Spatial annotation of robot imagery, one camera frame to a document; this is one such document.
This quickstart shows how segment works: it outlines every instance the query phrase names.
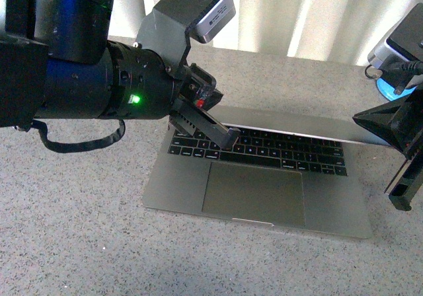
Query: black cable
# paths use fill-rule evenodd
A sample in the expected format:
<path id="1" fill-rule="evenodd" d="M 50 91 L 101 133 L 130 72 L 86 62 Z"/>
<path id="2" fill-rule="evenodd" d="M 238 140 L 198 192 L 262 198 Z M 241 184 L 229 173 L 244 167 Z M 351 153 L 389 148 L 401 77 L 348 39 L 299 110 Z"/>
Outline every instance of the black cable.
<path id="1" fill-rule="evenodd" d="M 126 129 L 125 122 L 123 120 L 119 120 L 119 128 L 109 136 L 103 137 L 102 139 L 95 139 L 93 141 L 82 143 L 58 143 L 49 141 L 47 138 L 47 124 L 44 122 L 33 120 L 31 128 L 38 130 L 44 146 L 56 153 L 80 153 L 94 151 L 95 149 L 104 149 L 121 140 L 121 138 L 125 135 Z"/>
<path id="2" fill-rule="evenodd" d="M 369 70 L 370 67 L 373 67 L 372 65 L 368 65 L 365 69 L 364 69 L 364 75 L 369 78 L 369 79 L 376 79 L 376 76 L 371 76 L 369 75 L 369 73 L 367 72 L 367 70 Z"/>

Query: blue base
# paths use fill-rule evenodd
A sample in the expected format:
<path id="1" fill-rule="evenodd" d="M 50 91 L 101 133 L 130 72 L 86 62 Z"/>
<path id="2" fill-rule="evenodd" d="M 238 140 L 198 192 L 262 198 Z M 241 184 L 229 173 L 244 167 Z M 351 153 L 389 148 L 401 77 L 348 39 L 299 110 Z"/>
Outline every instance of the blue base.
<path id="1" fill-rule="evenodd" d="M 388 83 L 386 82 L 386 81 L 384 81 L 382 78 L 379 78 L 377 81 L 376 81 L 376 86 L 377 86 L 377 88 L 379 89 L 379 92 L 386 98 L 386 99 L 388 99 L 389 101 L 394 101 L 394 100 L 396 100 L 396 99 L 398 99 L 398 98 L 401 98 L 401 97 L 403 97 L 403 96 L 406 96 L 406 95 L 408 95 L 408 94 L 410 94 L 410 93 L 412 93 L 413 91 L 414 91 L 414 89 L 415 88 L 412 88 L 412 89 L 405 89 L 404 91 L 403 91 L 403 93 L 402 94 L 400 94 L 399 96 L 397 96 L 395 93 L 394 93 L 394 88 L 393 87 L 391 87 L 390 85 L 388 85 Z"/>

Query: trackpad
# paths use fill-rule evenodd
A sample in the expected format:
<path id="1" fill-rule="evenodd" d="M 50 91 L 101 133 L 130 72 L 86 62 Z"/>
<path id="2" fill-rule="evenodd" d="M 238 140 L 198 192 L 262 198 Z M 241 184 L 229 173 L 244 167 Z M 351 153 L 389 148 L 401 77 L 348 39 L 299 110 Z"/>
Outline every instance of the trackpad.
<path id="1" fill-rule="evenodd" d="M 213 162 L 202 211 L 275 225 L 305 225 L 301 173 Z"/>

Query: white curtain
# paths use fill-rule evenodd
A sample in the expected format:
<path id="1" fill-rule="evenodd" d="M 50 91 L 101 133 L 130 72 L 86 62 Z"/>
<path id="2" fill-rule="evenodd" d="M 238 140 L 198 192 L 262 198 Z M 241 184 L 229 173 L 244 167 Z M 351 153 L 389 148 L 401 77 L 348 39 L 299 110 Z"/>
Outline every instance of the white curtain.
<path id="1" fill-rule="evenodd" d="M 115 0 L 110 34 L 134 38 L 142 16 L 158 1 Z M 366 65 L 386 31 L 423 0 L 234 2 L 237 15 L 212 46 Z"/>

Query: green led light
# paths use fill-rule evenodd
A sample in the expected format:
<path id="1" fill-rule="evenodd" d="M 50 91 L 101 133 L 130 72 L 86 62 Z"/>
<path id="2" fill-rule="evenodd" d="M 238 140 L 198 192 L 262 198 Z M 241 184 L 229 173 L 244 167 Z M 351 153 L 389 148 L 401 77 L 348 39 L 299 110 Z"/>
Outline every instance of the green led light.
<path id="1" fill-rule="evenodd" d="M 141 101 L 141 98 L 139 97 L 139 96 L 134 96 L 133 98 L 132 98 L 132 102 L 133 103 L 139 103 Z"/>
<path id="2" fill-rule="evenodd" d="M 128 104 L 139 104 L 141 102 L 141 97 L 137 96 L 135 94 L 130 95 L 130 99 L 128 101 Z"/>

